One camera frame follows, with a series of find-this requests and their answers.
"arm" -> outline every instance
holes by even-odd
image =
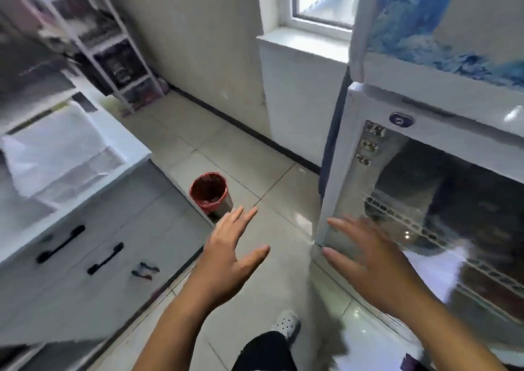
[[[197,335],[206,317],[229,301],[266,259],[269,246],[256,249],[240,261],[235,247],[256,208],[240,207],[216,225],[197,266],[180,294],[161,315],[133,371],[187,371]]]
[[[405,322],[439,371],[506,371],[497,357],[431,293],[383,230],[365,219],[347,217],[328,222],[357,244],[362,259],[357,263],[324,248],[327,261],[370,304]]]

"fingernail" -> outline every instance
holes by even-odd
[[[334,255],[336,253],[336,251],[334,249],[331,249],[329,247],[324,247],[322,249],[322,253],[325,255],[325,256],[331,256],[331,255]]]

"glass door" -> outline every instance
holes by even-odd
[[[334,215],[371,218],[488,345],[524,350],[524,185],[362,122]],[[323,244],[357,256],[332,229]]]

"hand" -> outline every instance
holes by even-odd
[[[386,232],[368,219],[328,218],[335,229],[344,232],[361,250],[361,263],[351,261],[325,247],[324,256],[344,278],[379,310],[405,320],[410,309],[424,296],[433,294],[411,266],[408,258]]]
[[[236,245],[256,213],[256,208],[244,213],[239,207],[216,224],[180,295],[194,295],[196,302],[211,312],[239,293],[270,250],[265,245],[239,261],[236,259]]]

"window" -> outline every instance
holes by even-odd
[[[282,0],[286,24],[348,40],[355,23],[358,0]]]

